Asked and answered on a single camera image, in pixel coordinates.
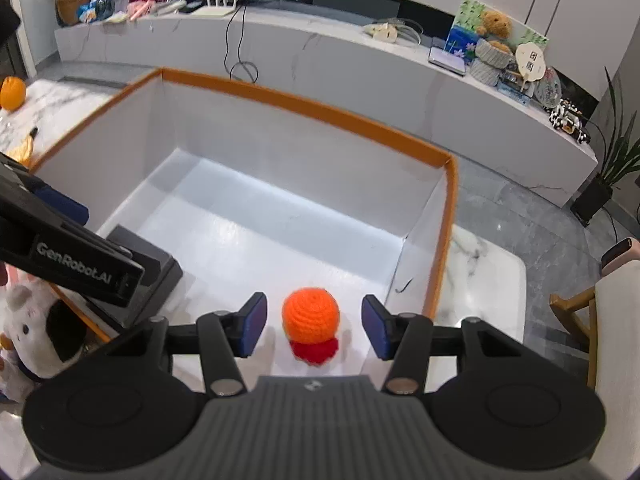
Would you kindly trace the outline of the round white paper fan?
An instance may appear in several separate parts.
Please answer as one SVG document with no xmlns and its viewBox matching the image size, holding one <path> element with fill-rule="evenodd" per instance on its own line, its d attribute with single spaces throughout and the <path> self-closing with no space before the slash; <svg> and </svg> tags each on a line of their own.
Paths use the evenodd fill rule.
<svg viewBox="0 0 640 480">
<path fill-rule="evenodd" d="M 521 89 L 524 89 L 528 82 L 541 79 L 546 72 L 547 65 L 544 60 L 544 52 L 538 44 L 526 42 L 520 44 L 515 51 L 514 58 L 518 64 L 518 72 L 523 78 Z"/>
</svg>

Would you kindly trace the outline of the dark grey box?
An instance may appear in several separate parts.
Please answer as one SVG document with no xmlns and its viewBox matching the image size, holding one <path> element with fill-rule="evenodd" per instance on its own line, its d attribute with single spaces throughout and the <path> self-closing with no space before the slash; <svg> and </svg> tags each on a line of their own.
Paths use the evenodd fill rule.
<svg viewBox="0 0 640 480">
<path fill-rule="evenodd" d="M 144 269 L 142 279 L 126 308 L 87 298 L 91 311 L 116 333 L 121 333 L 157 315 L 178 285 L 183 272 L 171 254 L 120 224 L 111 230 L 106 239 L 128 249 L 134 262 Z"/>
</svg>

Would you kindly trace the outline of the wooden chair white cushion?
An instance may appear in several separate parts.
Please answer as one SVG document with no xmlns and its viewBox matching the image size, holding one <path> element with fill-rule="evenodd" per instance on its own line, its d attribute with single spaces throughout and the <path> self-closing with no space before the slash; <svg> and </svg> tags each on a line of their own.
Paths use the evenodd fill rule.
<svg viewBox="0 0 640 480">
<path fill-rule="evenodd" d="M 549 307 L 588 349 L 588 386 L 600 396 L 604 435 L 593 463 L 612 478 L 639 467 L 639 263 L 629 261 L 594 286 Z"/>
</svg>

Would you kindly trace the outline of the green blue painted picture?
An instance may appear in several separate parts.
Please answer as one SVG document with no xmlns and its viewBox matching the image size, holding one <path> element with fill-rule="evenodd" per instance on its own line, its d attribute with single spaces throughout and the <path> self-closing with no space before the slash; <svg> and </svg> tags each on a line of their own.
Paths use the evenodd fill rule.
<svg viewBox="0 0 640 480">
<path fill-rule="evenodd" d="M 509 14 L 480 0 L 462 0 L 445 42 L 444 50 L 470 66 L 480 39 L 504 44 L 512 53 L 520 44 L 532 42 L 546 50 L 549 39 Z"/>
</svg>

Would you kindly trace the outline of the whole orange fruit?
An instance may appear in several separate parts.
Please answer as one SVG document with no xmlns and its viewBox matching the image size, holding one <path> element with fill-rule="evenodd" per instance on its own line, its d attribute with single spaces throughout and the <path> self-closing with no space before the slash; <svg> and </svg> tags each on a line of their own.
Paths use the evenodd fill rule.
<svg viewBox="0 0 640 480">
<path fill-rule="evenodd" d="M 26 100 L 26 84 L 21 78 L 7 76 L 0 89 L 0 106 L 12 113 L 18 110 Z"/>
</svg>

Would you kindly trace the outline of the large orange storage box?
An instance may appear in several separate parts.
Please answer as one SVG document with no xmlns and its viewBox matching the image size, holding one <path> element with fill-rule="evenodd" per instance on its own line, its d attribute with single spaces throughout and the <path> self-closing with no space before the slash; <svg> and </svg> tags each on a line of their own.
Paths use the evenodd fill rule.
<svg viewBox="0 0 640 480">
<path fill-rule="evenodd" d="M 32 164 L 89 211 L 180 263 L 174 323 L 268 298 L 262 346 L 282 346 L 281 307 L 321 287 L 341 345 L 366 350 L 361 300 L 433 316 L 454 221 L 457 167 L 373 120 L 239 81 L 162 68 L 113 96 Z"/>
</svg>

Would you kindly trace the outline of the pink small heater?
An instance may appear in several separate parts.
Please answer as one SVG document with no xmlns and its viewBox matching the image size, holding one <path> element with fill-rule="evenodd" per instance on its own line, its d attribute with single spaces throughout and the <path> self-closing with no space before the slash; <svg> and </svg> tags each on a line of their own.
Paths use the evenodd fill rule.
<svg viewBox="0 0 640 480">
<path fill-rule="evenodd" d="M 640 242 L 633 237 L 626 237 L 612 246 L 601 258 L 600 272 L 602 276 L 614 272 L 629 261 L 640 259 Z"/>
</svg>

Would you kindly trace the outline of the brown teddy bear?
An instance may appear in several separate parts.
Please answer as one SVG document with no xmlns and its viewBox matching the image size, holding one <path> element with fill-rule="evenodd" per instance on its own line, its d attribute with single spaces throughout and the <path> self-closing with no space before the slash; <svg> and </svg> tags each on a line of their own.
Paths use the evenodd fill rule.
<svg viewBox="0 0 640 480">
<path fill-rule="evenodd" d="M 475 27 L 475 32 L 493 47 L 503 52 L 512 52 L 506 43 L 512 32 L 512 23 L 506 14 L 497 10 L 485 10 L 480 16 L 480 24 Z"/>
</svg>

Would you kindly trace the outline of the orange crochet ball toy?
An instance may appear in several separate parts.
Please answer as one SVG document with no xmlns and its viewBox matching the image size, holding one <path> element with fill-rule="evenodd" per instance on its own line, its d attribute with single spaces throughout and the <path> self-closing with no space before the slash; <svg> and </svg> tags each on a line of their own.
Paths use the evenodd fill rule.
<svg viewBox="0 0 640 480">
<path fill-rule="evenodd" d="M 310 366 L 322 366 L 338 350 L 341 311 L 324 288 L 305 287 L 289 294 L 282 306 L 282 327 L 293 356 Z"/>
</svg>

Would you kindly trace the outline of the black white toy car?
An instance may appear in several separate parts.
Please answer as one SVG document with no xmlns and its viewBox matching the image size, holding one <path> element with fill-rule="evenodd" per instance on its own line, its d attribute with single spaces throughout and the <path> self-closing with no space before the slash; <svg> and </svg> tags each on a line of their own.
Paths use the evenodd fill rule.
<svg viewBox="0 0 640 480">
<path fill-rule="evenodd" d="M 553 128 L 567 134 L 578 144 L 590 143 L 590 135 L 582 124 L 582 112 L 569 100 L 562 99 L 553 107 L 549 120 Z"/>
</svg>

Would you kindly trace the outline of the white marble tv console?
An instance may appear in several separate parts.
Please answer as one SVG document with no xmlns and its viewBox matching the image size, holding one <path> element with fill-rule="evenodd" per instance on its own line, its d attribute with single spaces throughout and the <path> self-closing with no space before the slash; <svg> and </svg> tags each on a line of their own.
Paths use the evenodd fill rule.
<svg viewBox="0 0 640 480">
<path fill-rule="evenodd" d="M 422 136 L 564 205 L 597 167 L 590 146 L 548 116 L 470 76 L 428 62 L 426 47 L 384 44 L 361 27 L 251 8 L 236 18 L 147 15 L 58 29 L 64 62 L 170 67 L 226 76 L 254 64 L 264 87 L 298 94 Z"/>
</svg>

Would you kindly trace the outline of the potted green plant right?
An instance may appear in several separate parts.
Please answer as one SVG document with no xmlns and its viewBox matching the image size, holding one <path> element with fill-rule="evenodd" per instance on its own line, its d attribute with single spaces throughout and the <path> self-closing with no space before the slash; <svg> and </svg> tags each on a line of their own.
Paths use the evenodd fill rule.
<svg viewBox="0 0 640 480">
<path fill-rule="evenodd" d="M 638 112 L 634 110 L 629 119 L 625 119 L 622 85 L 615 87 L 608 69 L 605 68 L 604 72 L 608 83 L 613 129 L 607 139 L 600 127 L 593 123 L 602 134 L 603 159 L 600 169 L 570 205 L 570 211 L 585 228 L 612 198 L 614 186 L 623 177 L 639 171 L 639 139 L 631 141 L 634 127 L 638 125 Z"/>
</svg>

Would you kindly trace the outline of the white power strip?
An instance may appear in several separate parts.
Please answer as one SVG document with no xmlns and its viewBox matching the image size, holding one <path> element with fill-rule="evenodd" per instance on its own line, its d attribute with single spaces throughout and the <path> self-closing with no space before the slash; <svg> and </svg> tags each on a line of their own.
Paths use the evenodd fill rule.
<svg viewBox="0 0 640 480">
<path fill-rule="evenodd" d="M 364 25 L 362 31 L 376 41 L 394 44 L 398 38 L 397 27 L 389 22 Z"/>
</svg>

